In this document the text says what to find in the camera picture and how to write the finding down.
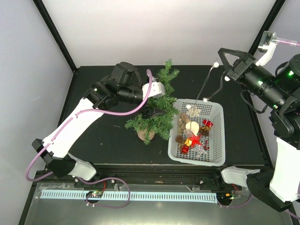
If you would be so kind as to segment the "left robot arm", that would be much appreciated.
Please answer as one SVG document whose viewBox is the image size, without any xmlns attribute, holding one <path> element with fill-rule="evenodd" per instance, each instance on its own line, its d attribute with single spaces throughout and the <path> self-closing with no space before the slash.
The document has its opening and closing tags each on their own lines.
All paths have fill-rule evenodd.
<svg viewBox="0 0 300 225">
<path fill-rule="evenodd" d="M 84 131 L 104 114 L 127 116 L 139 112 L 146 119 L 163 114 L 163 110 L 147 106 L 147 101 L 164 96 L 166 86 L 150 70 L 146 74 L 148 82 L 144 83 L 136 66 L 127 62 L 116 64 L 110 75 L 89 87 L 55 131 L 42 140 L 32 142 L 37 152 L 34 159 L 43 159 L 51 170 L 48 175 L 54 174 L 58 178 L 70 175 L 90 187 L 100 183 L 101 176 L 94 165 L 73 156 L 69 150 Z"/>
</svg>

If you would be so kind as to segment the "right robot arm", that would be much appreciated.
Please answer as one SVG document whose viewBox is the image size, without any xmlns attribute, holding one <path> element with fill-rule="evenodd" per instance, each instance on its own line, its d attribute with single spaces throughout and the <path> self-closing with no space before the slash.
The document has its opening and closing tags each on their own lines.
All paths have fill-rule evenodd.
<svg viewBox="0 0 300 225">
<path fill-rule="evenodd" d="M 249 174 L 250 193 L 278 212 L 300 199 L 300 56 L 278 66 L 273 75 L 247 52 L 220 48 L 225 75 L 271 108 L 277 142 L 273 169 Z"/>
</svg>

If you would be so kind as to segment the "white perforated plastic basket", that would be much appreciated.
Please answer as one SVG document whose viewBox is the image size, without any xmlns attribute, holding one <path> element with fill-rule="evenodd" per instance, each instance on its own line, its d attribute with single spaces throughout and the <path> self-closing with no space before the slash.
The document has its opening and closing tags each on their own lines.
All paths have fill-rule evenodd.
<svg viewBox="0 0 300 225">
<path fill-rule="evenodd" d="M 222 106 L 193 99 L 178 99 L 173 106 L 179 113 L 170 130 L 169 158 L 186 164 L 222 166 L 225 163 Z"/>
</svg>

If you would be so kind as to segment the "small green christmas tree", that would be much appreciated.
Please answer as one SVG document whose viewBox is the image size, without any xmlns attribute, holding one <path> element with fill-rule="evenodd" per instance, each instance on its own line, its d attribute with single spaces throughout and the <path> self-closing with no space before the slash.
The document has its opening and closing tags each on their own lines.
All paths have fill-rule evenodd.
<svg viewBox="0 0 300 225">
<path fill-rule="evenodd" d="M 165 87 L 165 95 L 159 98 L 148 98 L 145 108 L 154 112 L 154 115 L 147 119 L 139 113 L 125 123 L 125 128 L 132 128 L 142 135 L 142 141 L 146 145 L 150 143 L 152 134 L 158 134 L 162 139 L 168 140 L 170 130 L 173 128 L 173 118 L 179 113 L 179 110 L 173 106 L 176 97 L 172 96 L 174 88 L 171 86 L 171 81 L 180 71 L 173 69 L 172 65 L 172 60 L 169 59 L 157 73 L 158 81 Z"/>
</svg>

